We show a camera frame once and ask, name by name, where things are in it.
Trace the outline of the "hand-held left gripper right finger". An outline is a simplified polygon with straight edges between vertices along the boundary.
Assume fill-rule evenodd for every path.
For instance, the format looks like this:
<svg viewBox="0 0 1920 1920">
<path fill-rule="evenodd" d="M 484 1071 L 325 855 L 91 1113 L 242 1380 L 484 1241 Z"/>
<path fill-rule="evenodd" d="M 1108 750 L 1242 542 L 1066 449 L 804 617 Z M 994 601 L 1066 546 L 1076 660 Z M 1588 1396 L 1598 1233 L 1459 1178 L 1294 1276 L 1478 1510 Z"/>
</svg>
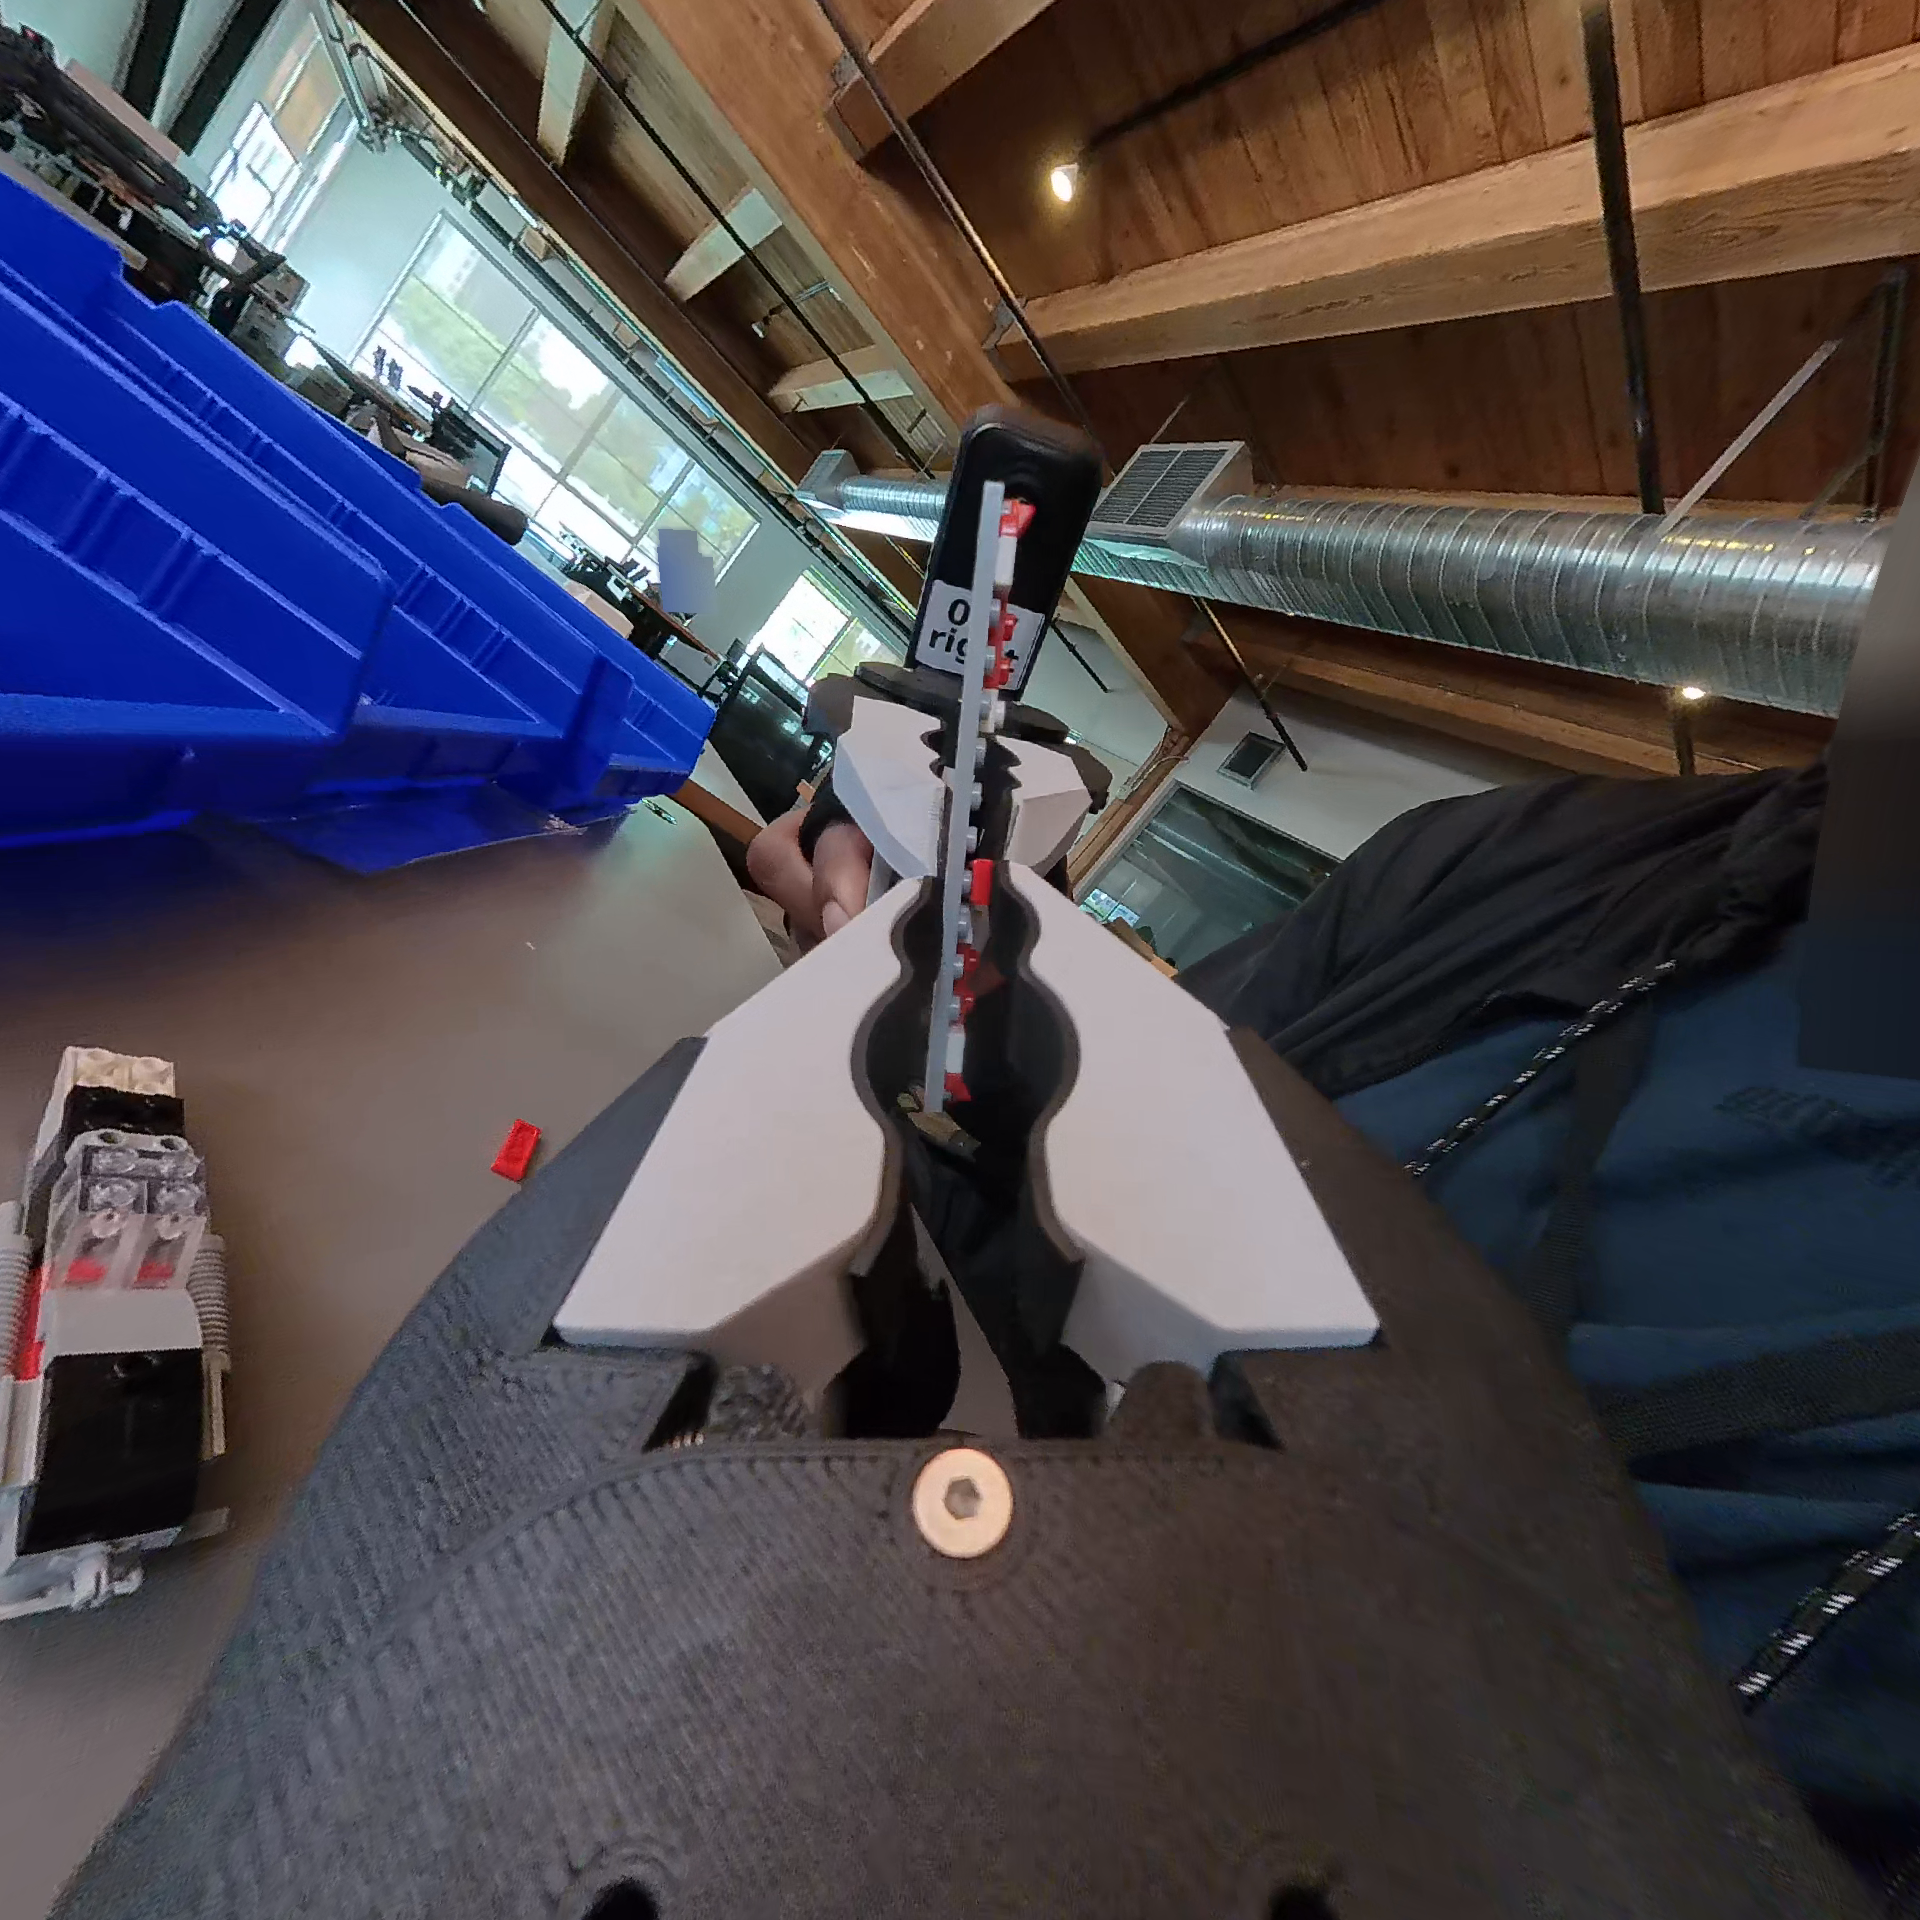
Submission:
<svg viewBox="0 0 1920 1920">
<path fill-rule="evenodd" d="M 1379 1311 L 1226 1026 L 1016 862 L 980 865 L 975 1314 L 1016 1432 L 1156 1364 L 1373 1346 Z"/>
</svg>

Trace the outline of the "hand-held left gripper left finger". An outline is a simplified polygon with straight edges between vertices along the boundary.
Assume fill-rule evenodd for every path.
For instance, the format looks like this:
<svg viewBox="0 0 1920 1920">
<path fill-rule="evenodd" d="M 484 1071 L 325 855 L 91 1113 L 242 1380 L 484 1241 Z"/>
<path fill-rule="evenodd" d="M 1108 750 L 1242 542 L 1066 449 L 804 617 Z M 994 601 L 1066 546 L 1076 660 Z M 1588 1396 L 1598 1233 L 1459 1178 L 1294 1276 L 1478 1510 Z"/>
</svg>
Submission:
<svg viewBox="0 0 1920 1920">
<path fill-rule="evenodd" d="M 899 1188 L 864 1045 L 935 900 L 894 884 L 707 1030 L 556 1312 L 567 1349 L 771 1365 L 823 1401 L 866 1346 L 852 1274 Z"/>
</svg>

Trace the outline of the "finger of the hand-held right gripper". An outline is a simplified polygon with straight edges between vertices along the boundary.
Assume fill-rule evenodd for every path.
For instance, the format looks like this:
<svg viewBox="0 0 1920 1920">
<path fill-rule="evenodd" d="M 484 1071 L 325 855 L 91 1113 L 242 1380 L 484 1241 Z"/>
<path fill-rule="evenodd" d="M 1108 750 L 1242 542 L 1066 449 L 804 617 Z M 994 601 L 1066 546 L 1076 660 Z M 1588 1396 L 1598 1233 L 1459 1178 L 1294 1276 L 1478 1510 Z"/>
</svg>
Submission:
<svg viewBox="0 0 1920 1920">
<path fill-rule="evenodd" d="M 937 876 L 947 855 L 947 757 L 935 715 L 855 695 L 852 722 L 836 737 L 832 785 L 875 860 L 866 900 L 899 880 Z"/>
<path fill-rule="evenodd" d="M 1050 745 L 997 745 L 994 770 L 1004 788 L 1004 823 L 994 829 L 997 866 L 1050 876 L 1092 810 L 1084 770 L 1070 750 Z"/>
</svg>

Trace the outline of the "grey red toy brick plate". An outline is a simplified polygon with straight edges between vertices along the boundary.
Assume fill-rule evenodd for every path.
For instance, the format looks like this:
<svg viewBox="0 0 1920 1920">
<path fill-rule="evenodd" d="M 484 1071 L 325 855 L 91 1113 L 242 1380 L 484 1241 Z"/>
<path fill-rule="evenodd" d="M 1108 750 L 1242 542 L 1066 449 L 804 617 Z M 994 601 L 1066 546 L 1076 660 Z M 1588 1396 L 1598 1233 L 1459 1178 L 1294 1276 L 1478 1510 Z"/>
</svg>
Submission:
<svg viewBox="0 0 1920 1920">
<path fill-rule="evenodd" d="M 980 491 L 974 585 L 962 622 L 962 695 L 956 713 L 956 750 L 947 764 L 947 819 L 940 852 L 940 965 L 924 1045 L 922 1118 L 942 1118 L 965 1094 L 965 1045 L 974 1008 L 979 942 L 974 933 L 974 848 L 980 827 L 980 770 L 997 732 L 1000 689 L 1009 683 L 1006 638 L 1019 622 L 1012 594 L 1021 534 L 1033 518 L 1027 501 L 1009 501 L 999 480 Z"/>
</svg>

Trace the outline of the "person's right hand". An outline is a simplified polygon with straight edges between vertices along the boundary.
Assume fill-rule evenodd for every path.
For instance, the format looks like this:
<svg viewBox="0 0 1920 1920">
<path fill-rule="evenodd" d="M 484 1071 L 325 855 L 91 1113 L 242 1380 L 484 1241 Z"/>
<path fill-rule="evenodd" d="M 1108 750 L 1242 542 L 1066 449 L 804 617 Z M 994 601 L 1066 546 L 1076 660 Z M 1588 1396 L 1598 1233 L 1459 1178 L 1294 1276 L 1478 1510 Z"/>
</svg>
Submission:
<svg viewBox="0 0 1920 1920">
<path fill-rule="evenodd" d="M 870 903 L 875 847 L 856 823 L 833 819 L 805 837 L 805 809 L 784 813 L 756 833 L 747 875 L 774 900 L 790 938 L 813 947 L 841 933 Z"/>
</svg>

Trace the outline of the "large paned window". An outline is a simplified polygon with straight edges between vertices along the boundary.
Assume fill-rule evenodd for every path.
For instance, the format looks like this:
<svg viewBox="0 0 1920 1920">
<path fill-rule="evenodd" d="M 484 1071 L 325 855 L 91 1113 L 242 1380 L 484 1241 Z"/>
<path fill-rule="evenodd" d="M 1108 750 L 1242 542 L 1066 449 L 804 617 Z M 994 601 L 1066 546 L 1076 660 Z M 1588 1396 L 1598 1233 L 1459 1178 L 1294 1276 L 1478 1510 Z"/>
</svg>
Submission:
<svg viewBox="0 0 1920 1920">
<path fill-rule="evenodd" d="M 494 491 L 548 546 L 657 576 L 661 533 L 690 533 L 726 577 L 756 541 L 756 512 L 450 218 L 387 292 L 356 367 L 453 404 L 501 441 Z"/>
</svg>

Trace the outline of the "person's torso in blue hoodie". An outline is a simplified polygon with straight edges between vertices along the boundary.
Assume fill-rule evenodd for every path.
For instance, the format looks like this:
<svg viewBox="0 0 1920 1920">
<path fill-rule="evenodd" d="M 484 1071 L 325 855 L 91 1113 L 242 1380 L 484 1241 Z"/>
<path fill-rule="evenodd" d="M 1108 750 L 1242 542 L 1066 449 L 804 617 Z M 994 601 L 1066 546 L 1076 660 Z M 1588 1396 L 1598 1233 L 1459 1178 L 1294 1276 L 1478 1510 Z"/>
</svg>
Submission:
<svg viewBox="0 0 1920 1920">
<path fill-rule="evenodd" d="M 1556 1335 L 1711 1668 L 1916 1916 L 1916 1079 L 1801 1062 L 1805 924 L 1366 897 L 1284 1052 Z"/>
</svg>

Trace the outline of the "black steel pole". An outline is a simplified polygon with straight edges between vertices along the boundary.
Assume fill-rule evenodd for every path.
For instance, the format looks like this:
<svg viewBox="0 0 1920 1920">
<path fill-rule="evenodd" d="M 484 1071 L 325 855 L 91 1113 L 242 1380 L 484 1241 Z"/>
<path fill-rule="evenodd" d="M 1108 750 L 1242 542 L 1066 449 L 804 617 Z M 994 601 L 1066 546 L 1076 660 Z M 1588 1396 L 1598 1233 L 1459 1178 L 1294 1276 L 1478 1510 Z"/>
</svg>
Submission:
<svg viewBox="0 0 1920 1920">
<path fill-rule="evenodd" d="M 1621 334 L 1621 372 L 1632 428 L 1639 512 L 1665 518 L 1665 474 L 1655 419 L 1651 362 L 1644 325 L 1639 237 L 1632 205 L 1627 124 L 1617 58 L 1617 24 L 1610 2 L 1578 2 L 1584 70 L 1594 119 L 1594 165 L 1607 273 Z"/>
</svg>

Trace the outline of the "black white toy brick vehicle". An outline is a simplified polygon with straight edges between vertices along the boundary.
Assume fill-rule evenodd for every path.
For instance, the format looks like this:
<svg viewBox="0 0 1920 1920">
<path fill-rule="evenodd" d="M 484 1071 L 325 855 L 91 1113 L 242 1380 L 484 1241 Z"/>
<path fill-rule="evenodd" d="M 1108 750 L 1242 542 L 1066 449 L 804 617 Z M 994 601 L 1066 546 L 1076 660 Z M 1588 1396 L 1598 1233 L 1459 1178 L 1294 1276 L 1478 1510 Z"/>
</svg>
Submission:
<svg viewBox="0 0 1920 1920">
<path fill-rule="evenodd" d="M 168 1060 L 71 1045 L 2 1209 L 2 1620 L 103 1608 L 218 1536 L 229 1249 Z"/>
</svg>

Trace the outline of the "duct vent grille box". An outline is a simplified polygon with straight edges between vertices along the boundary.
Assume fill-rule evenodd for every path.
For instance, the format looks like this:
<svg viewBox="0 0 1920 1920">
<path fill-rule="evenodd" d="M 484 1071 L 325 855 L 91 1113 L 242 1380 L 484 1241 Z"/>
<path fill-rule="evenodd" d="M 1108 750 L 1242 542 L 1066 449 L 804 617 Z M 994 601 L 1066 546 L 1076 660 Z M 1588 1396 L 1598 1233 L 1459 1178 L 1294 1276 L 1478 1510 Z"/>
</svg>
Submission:
<svg viewBox="0 0 1920 1920">
<path fill-rule="evenodd" d="M 1098 499 L 1087 538 L 1116 552 L 1174 552 L 1174 533 L 1194 514 L 1255 487 L 1247 441 L 1140 447 Z"/>
</svg>

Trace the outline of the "silver metal air duct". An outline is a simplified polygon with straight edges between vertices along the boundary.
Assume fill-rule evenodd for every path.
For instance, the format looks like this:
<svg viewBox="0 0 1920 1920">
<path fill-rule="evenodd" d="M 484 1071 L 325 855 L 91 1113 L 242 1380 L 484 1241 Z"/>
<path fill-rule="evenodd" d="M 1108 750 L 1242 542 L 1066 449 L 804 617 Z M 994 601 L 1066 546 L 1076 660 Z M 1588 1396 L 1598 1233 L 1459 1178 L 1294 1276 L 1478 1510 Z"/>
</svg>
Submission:
<svg viewBox="0 0 1920 1920">
<path fill-rule="evenodd" d="M 1076 574 L 1712 700 L 1836 717 L 1893 519 L 1251 490 Z"/>
</svg>

